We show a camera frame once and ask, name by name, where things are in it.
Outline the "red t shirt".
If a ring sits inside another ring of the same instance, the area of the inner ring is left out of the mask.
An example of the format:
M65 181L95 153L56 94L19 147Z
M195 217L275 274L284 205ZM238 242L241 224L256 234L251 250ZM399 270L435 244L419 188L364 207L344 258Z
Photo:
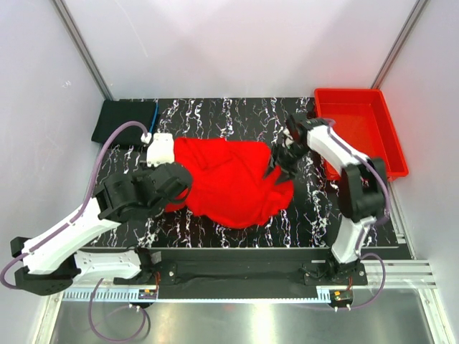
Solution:
M187 207L195 216L244 229L267 223L293 199L292 181L276 183L279 168L265 176L270 148L264 142L177 138L174 154L193 181L184 202L168 204L167 212Z

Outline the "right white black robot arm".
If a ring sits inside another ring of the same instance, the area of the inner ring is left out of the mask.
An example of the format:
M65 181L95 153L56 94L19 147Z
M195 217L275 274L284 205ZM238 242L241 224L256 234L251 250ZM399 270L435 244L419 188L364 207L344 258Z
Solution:
M387 169L382 158L370 158L340 138L333 130L334 122L327 118L296 119L290 115L285 122L282 140L270 153L265 176L280 174L278 184L291 181L298 172L298 162L314 151L339 174L338 204L341 223L324 264L306 277L345 282L358 269L363 240L372 226L389 218Z

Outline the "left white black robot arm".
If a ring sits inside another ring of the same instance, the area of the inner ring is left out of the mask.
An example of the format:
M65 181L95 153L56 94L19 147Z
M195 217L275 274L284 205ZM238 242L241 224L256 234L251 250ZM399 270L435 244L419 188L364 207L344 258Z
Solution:
M129 221L157 217L169 204L183 203L191 185L190 172L179 163L109 176L80 208L45 233L11 240L11 255L23 264L14 273L12 288L48 296L76 282L104 279L117 285L153 283L157 262L147 249L114 253L81 249Z

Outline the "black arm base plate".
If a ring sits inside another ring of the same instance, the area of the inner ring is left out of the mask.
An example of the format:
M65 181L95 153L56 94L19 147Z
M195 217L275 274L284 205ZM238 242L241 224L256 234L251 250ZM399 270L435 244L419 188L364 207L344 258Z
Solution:
M306 299L319 287L369 284L369 257L335 277L327 248L142 249L159 273L162 300Z

